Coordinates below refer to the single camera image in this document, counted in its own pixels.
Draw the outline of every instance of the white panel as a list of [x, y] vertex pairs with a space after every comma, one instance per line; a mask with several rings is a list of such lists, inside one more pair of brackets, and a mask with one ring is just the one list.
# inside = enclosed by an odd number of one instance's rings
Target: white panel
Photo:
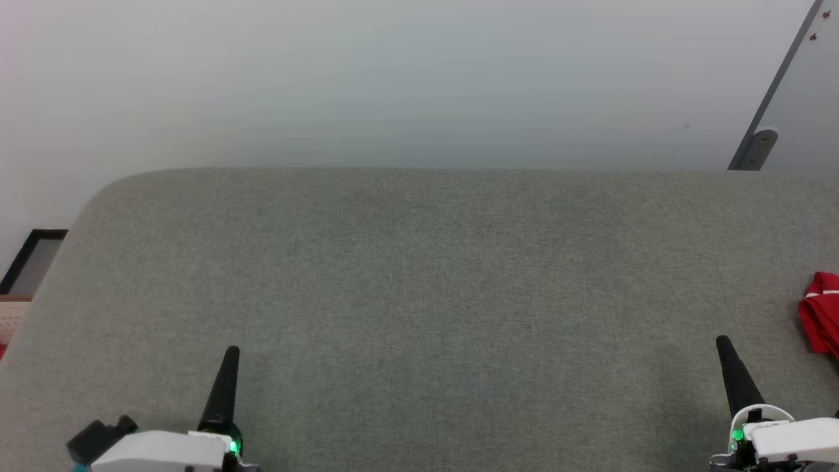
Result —
[[778, 131], [761, 171], [839, 176], [838, 22], [839, 0], [825, 0], [758, 126]]
[[0, 266], [142, 170], [723, 170], [809, 3], [4, 0]]

